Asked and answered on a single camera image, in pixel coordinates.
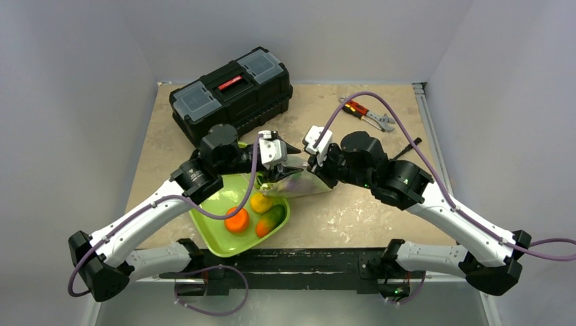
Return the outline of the toy purple eggplant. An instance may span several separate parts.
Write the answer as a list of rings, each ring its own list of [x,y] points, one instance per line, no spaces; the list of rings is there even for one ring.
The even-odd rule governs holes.
[[[284,179],[278,183],[278,190],[281,192],[304,193],[309,192],[312,185],[306,178]]]

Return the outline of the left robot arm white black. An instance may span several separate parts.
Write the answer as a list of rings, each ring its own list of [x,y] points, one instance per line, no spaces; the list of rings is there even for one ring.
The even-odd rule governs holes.
[[[288,157],[300,149],[274,130],[257,133],[252,144],[241,147],[237,130],[217,124],[201,139],[190,159],[144,202],[129,213],[92,233],[77,231],[68,239],[73,271],[67,292],[71,297],[91,295],[109,300],[130,282],[167,272],[193,278],[202,271],[190,239],[169,247],[140,251],[137,247],[174,218],[194,209],[215,220],[235,217],[248,203],[257,173],[275,175],[288,170]],[[242,200],[224,215],[210,213],[201,204],[223,188],[223,176],[249,174]]]

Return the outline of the clear zip top bag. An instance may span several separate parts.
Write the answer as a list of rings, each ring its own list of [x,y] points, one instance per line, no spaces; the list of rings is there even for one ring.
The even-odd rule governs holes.
[[[331,190],[320,178],[307,171],[308,163],[299,156],[289,156],[282,166],[284,175],[271,182],[269,170],[257,173],[255,188],[265,196],[294,198],[329,192]]]

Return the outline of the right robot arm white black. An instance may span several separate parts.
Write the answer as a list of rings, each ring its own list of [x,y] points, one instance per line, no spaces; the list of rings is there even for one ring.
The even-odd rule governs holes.
[[[452,246],[424,245],[393,239],[378,263],[368,268],[389,276],[430,271],[464,278],[475,289],[500,296],[520,280],[522,253],[512,245],[529,247],[531,237],[510,232],[442,194],[440,184],[407,160],[391,160],[380,141],[364,131],[346,135],[340,144],[331,132],[312,126],[303,139],[309,171],[328,187],[347,183],[369,189],[381,203],[407,211],[431,223],[451,238]]]

